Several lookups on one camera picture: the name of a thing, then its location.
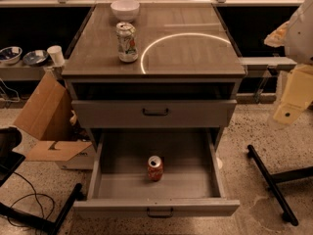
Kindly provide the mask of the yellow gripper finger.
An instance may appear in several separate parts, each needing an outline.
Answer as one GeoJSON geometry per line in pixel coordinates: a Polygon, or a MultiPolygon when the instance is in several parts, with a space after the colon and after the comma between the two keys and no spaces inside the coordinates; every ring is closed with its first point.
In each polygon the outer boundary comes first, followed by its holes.
{"type": "Polygon", "coordinates": [[[288,103],[280,103],[274,114],[273,120],[279,124],[290,125],[302,114],[303,109],[288,103]]]}

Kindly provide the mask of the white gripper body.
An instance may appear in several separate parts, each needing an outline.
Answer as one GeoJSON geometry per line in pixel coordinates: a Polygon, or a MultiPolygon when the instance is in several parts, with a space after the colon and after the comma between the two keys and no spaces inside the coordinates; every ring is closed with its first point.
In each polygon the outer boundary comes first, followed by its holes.
{"type": "Polygon", "coordinates": [[[298,64],[288,73],[281,101],[304,111],[313,102],[313,66],[298,64]]]}

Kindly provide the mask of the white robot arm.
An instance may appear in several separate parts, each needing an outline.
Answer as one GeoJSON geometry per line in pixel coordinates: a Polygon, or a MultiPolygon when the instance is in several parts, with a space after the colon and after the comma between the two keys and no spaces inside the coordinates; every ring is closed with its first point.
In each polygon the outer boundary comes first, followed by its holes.
{"type": "Polygon", "coordinates": [[[268,34],[264,43],[283,46],[285,55],[296,62],[273,120],[292,124],[313,102],[313,0],[304,0],[290,19],[268,34]]]}

